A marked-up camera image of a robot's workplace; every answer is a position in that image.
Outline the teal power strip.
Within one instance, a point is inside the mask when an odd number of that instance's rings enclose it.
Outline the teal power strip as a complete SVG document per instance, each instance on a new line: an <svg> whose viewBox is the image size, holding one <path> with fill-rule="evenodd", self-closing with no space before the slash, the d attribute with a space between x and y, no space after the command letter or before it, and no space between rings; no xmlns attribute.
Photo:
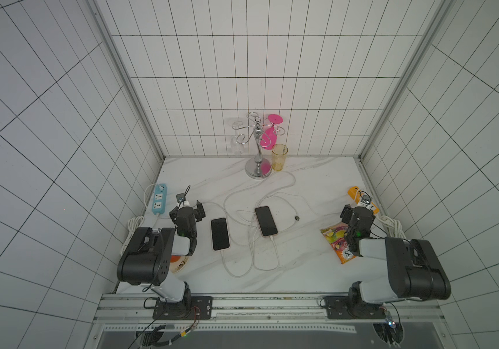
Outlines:
<svg viewBox="0 0 499 349"><path fill-rule="evenodd" d="M167 186L165 184L156 184L152 194L152 213L154 215L162 215L165 213L167 198Z"/></svg>

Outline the clear hanging wine glass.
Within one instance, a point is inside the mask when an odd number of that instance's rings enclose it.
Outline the clear hanging wine glass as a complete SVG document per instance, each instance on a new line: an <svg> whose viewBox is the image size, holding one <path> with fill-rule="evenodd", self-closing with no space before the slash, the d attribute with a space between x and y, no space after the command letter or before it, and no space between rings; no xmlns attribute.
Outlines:
<svg viewBox="0 0 499 349"><path fill-rule="evenodd" d="M229 122L234 135L231 139L231 150L233 155L242 156L245 152L245 130L244 122L241 119L232 119Z"/></svg>

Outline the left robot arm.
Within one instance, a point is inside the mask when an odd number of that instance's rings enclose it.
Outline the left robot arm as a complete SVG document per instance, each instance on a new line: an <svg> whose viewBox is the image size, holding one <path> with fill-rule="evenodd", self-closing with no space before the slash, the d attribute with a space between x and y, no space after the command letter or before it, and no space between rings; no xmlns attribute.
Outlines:
<svg viewBox="0 0 499 349"><path fill-rule="evenodd" d="M201 202L195 206L181 203L170 212L173 228L139 227L133 233L117 266L117 279L132 286L142 286L144 292L155 294L154 305L144 308L154 311L156 320L196 320L211 318L213 298L194 297L186 282L170 270L172 256L192 256L197 247L197 223L206 217Z"/></svg>

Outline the aluminium mounting rail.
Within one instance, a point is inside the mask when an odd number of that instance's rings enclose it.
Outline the aluminium mounting rail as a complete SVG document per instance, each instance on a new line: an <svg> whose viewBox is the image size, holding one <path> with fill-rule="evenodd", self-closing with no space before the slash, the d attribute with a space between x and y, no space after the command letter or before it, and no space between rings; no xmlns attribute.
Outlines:
<svg viewBox="0 0 499 349"><path fill-rule="evenodd" d="M203 331L315 331L356 333L359 324L381 323L385 313L404 324L444 321L439 307L428 302L386 305L380 315L353 318L341 305L330 305L324 294L218 294L199 295L190 315L161 311L156 298L145 294L105 295L94 322L104 330L142 331L164 325L181 331L194 324Z"/></svg>

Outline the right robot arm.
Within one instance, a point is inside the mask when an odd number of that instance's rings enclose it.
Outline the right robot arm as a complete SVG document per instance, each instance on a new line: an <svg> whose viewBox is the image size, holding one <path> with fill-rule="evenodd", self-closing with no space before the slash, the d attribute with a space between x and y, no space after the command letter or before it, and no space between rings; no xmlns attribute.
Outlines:
<svg viewBox="0 0 499 349"><path fill-rule="evenodd" d="M386 303L449 299L450 280L429 241L372 238L375 215L365 206L345 205L341 220L348 226L345 240L350 252L386 262L387 272L375 280L353 283L346 295L323 298L320 305L328 319L382 320L388 317Z"/></svg>

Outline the black smartphone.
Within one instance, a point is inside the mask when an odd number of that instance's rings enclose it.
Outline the black smartphone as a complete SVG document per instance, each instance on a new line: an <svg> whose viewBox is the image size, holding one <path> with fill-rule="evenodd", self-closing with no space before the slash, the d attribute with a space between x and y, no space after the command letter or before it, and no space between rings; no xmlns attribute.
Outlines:
<svg viewBox="0 0 499 349"><path fill-rule="evenodd" d="M226 218L211 220L211 235L214 251L219 252L230 248L231 242Z"/></svg>
<svg viewBox="0 0 499 349"><path fill-rule="evenodd" d="M255 215L263 237L271 237L278 234L277 225L268 206L256 207Z"/></svg>

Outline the orange power strip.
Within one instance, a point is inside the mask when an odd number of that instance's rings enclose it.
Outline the orange power strip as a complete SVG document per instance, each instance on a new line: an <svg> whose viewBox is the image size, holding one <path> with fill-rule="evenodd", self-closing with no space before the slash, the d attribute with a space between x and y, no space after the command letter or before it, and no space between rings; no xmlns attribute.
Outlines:
<svg viewBox="0 0 499 349"><path fill-rule="evenodd" d="M351 197L351 199L353 200L353 204L351 205L351 208L354 209L356 207L358 207L358 203L359 203L359 200L360 200L360 196L361 196L361 192L365 192L367 193L365 190L362 190L360 189L360 187L358 186L354 186L354 187L351 187L349 190L348 190L348 195ZM372 199L372 204L374 205L374 210L372 211L374 215L378 215L380 213L380 210L379 208L377 207L377 205L373 202L373 197L371 196L371 199Z"/></svg>

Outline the yellow plastic cup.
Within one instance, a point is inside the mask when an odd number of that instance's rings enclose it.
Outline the yellow plastic cup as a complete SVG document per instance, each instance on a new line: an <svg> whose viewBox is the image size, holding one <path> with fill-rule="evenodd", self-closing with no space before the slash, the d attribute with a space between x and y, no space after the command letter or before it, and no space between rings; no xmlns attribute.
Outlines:
<svg viewBox="0 0 499 349"><path fill-rule="evenodd" d="M274 171L280 172L284 168L288 154L288 148L284 144L277 143L271 149L271 166Z"/></svg>

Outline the pink hanging wine glass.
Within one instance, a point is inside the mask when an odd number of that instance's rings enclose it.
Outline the pink hanging wine glass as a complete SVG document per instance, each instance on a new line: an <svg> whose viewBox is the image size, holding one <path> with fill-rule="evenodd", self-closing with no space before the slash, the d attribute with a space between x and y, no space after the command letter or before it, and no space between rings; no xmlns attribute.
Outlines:
<svg viewBox="0 0 499 349"><path fill-rule="evenodd" d="M265 150L271 150L276 144L278 137L285 134L281 124L284 119L278 114L269 114L263 123L264 134L261 137L260 145Z"/></svg>

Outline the chrome glass rack stand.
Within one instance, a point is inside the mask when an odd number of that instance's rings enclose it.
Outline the chrome glass rack stand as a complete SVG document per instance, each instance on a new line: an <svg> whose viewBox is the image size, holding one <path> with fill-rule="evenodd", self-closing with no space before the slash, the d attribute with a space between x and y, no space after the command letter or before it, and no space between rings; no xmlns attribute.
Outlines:
<svg viewBox="0 0 499 349"><path fill-rule="evenodd" d="M261 137L264 134L263 123L267 116L260 116L257 112L251 111L247 114L247 122L244 123L245 145L254 139L257 154L246 163L245 171L249 177L255 180L267 178L272 171L271 162L264 156L264 151L260 145Z"/></svg>

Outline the orange snack packet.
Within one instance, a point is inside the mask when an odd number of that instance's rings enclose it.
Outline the orange snack packet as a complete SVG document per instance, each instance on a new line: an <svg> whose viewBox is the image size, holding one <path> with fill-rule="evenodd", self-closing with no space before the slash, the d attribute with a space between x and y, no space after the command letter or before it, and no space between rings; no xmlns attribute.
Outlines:
<svg viewBox="0 0 499 349"><path fill-rule="evenodd" d="M343 265L355 258L355 255L350 251L348 242L345 239L347 229L348 225L341 222L337 225L322 228L320 230L321 234L332 247Z"/></svg>

